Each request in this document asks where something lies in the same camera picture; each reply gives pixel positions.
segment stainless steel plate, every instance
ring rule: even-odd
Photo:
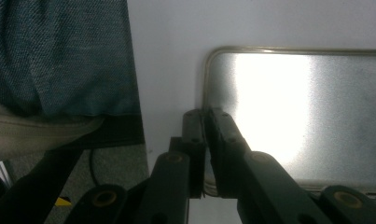
[[[304,188],[376,193],[376,51],[220,49],[204,90]]]

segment denim jeans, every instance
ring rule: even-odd
[[[126,0],[0,0],[0,104],[20,115],[140,113]]]

